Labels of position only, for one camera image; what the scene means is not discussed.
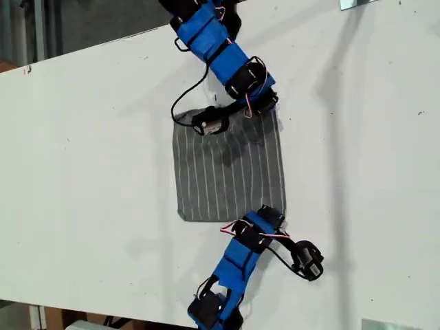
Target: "blue plastic part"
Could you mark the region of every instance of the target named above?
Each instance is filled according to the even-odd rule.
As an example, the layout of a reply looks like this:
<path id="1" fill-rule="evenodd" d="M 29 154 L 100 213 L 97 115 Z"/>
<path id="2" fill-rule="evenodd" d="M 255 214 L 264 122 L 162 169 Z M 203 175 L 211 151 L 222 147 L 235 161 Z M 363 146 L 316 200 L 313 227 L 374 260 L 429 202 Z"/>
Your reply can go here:
<path id="1" fill-rule="evenodd" d="M 245 217 L 266 234 L 273 234 L 276 231 L 276 228 L 254 211 L 247 213 Z M 223 322 L 230 317 L 231 313 L 243 299 L 249 279 L 259 258 L 260 254 L 251 251 L 237 239 L 231 239 L 222 259 L 212 273 L 213 276 L 219 279 L 218 285 L 228 289 L 229 293 L 228 298 L 220 295 L 223 302 L 226 299 L 228 299 L 228 301 L 221 312 L 217 314 L 217 322 L 211 330 L 225 330 L 223 328 Z M 196 317 L 191 314 L 189 314 L 189 316 L 201 329 L 209 330 L 200 324 Z"/>
<path id="2" fill-rule="evenodd" d="M 203 4 L 176 31 L 177 36 L 185 45 L 188 45 L 193 39 L 189 49 L 197 58 L 205 63 L 226 40 L 230 40 L 226 27 L 218 21 L 215 13 L 215 6 L 219 2 L 216 1 L 216 5 L 214 5 L 209 0 Z M 244 51 L 236 43 L 232 42 L 210 64 L 210 68 L 221 84 L 226 86 L 229 79 L 248 61 L 249 58 Z M 258 88 L 255 89 L 253 95 L 250 95 L 250 100 L 256 100 L 258 98 L 256 94 L 264 94 L 274 84 L 275 80 L 268 74 L 264 86 L 256 86 Z M 239 102 L 244 104 L 245 98 L 240 99 Z"/>

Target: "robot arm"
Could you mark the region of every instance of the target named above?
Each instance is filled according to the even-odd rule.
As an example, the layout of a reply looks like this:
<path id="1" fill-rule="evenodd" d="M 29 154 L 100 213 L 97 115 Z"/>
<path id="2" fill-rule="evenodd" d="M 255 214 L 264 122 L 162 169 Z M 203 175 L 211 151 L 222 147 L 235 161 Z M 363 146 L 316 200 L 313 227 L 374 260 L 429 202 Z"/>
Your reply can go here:
<path id="1" fill-rule="evenodd" d="M 177 34 L 176 46 L 182 52 L 191 51 L 211 68 L 236 100 L 226 108 L 208 107 L 184 126 L 194 127 L 202 135 L 220 133 L 227 129 L 228 117 L 234 112 L 262 114 L 273 108 L 278 102 L 271 88 L 275 80 L 260 58 L 248 58 L 234 42 L 241 20 L 233 0 L 159 1 L 173 15 L 170 25 Z"/>
<path id="2" fill-rule="evenodd" d="M 272 239 L 280 241 L 291 252 L 294 264 L 287 266 L 292 272 L 308 281 L 314 281 L 321 276 L 324 272 L 321 265 L 324 258 L 319 250 L 308 241 L 295 243 L 285 234 L 280 234 L 283 221 L 284 216 L 281 213 L 263 206 L 258 212 L 251 211 L 234 223 L 234 238 L 211 277 L 197 290 L 195 299 L 188 308 L 188 314 L 200 329 L 241 328 L 243 318 L 239 306 L 260 255 L 266 249 L 275 253 L 270 248 Z M 225 296 L 211 291 L 215 283 L 227 289 Z"/>

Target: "striped cloth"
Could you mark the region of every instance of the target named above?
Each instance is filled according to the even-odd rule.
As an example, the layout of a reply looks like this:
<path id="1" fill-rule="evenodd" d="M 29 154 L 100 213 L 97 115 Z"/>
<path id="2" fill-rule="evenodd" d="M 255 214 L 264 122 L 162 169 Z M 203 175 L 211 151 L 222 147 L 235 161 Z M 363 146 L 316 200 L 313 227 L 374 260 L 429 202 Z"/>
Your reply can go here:
<path id="1" fill-rule="evenodd" d="M 236 113 L 230 128 L 218 135 L 200 136 L 175 124 L 173 153 L 177 212 L 183 220 L 233 221 L 263 204 L 285 213 L 275 111 L 252 119 Z"/>

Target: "white tabletop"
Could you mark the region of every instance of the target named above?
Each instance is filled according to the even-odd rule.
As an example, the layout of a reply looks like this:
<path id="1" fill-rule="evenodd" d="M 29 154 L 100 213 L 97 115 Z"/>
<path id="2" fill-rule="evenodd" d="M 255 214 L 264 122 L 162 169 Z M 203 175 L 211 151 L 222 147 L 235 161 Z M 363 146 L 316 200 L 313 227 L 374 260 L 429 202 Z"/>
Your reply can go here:
<path id="1" fill-rule="evenodd" d="M 264 253 L 244 329 L 440 326 L 440 4 L 400 2 L 239 6 L 239 44 L 277 80 L 288 231 L 326 257 L 306 283 Z M 193 326 L 230 237 L 176 212 L 169 108 L 204 65 L 174 38 L 0 75 L 0 298 Z M 210 77 L 179 110 L 215 92 Z"/>

